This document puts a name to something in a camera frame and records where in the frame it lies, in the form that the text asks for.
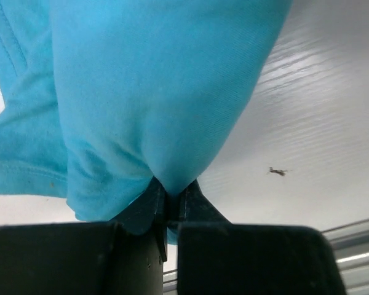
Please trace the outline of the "turquoise t shirt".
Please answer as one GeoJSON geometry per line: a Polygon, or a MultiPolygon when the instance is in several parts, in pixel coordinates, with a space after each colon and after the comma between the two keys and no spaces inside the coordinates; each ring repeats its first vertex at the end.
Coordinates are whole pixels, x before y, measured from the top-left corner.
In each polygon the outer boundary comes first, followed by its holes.
{"type": "Polygon", "coordinates": [[[253,93],[290,1],[0,1],[0,195],[117,216],[178,195],[253,93]]]}

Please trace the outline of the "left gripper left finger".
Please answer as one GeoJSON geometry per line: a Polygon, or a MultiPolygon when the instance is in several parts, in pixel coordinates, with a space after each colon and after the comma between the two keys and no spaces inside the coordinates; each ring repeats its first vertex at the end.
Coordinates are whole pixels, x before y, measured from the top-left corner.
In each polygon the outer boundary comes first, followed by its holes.
{"type": "Polygon", "coordinates": [[[146,190],[112,220],[129,234],[141,236],[152,232],[161,260],[167,261],[167,206],[162,184],[153,178],[146,190]]]}

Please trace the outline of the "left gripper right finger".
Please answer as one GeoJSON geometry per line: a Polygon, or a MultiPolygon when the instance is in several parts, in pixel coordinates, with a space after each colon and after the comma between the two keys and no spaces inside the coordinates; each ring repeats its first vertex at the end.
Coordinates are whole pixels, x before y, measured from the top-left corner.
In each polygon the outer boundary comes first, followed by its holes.
{"type": "Polygon", "coordinates": [[[178,222],[229,223],[228,219],[202,193],[197,180],[180,194],[178,222]]]}

